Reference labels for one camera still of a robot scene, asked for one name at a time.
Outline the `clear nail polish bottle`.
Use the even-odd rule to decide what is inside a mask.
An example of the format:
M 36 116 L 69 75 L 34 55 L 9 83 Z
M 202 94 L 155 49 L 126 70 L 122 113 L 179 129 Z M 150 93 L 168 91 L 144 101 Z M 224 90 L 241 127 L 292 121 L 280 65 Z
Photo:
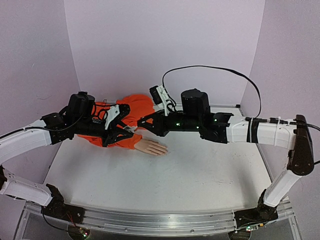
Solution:
M 126 126 L 126 127 L 124 127 L 124 129 L 126 130 L 126 131 L 129 131 L 129 132 L 132 132 L 132 133 L 134 133 L 136 130 L 137 130 L 137 126 Z

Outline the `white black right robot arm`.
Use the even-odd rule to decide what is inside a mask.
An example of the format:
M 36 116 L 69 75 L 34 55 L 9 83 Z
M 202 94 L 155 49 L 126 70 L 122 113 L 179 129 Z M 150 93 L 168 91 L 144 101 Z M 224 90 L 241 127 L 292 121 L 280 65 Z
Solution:
M 314 170 L 310 125 L 303 115 L 281 119 L 212 113 L 207 93 L 198 89 L 182 92 L 182 110 L 171 111 L 166 90 L 153 87 L 150 93 L 160 110 L 142 117 L 137 124 L 159 137 L 169 132 L 198 132 L 201 139 L 214 143 L 253 143 L 288 150 L 285 169 L 262 192 L 257 207 L 234 213 L 236 230 L 248 232 L 253 226 L 276 220 L 280 201 L 301 177 Z

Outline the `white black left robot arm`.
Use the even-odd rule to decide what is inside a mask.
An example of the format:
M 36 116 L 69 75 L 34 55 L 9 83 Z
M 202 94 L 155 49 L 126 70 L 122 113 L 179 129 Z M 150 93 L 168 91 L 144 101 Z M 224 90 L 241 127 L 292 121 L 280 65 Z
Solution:
M 87 92 L 72 94 L 68 105 L 60 112 L 47 114 L 32 124 L 2 135 L 0 163 L 33 149 L 72 140 L 76 135 L 97 137 L 103 147 L 134 135 L 122 121 L 130 113 L 128 104 L 111 104 L 102 110 L 97 107 L 95 98 Z M 4 167 L 0 168 L 0 193 L 40 205 L 45 216 L 75 224 L 83 222 L 85 209 L 65 203 L 56 186 L 32 182 Z

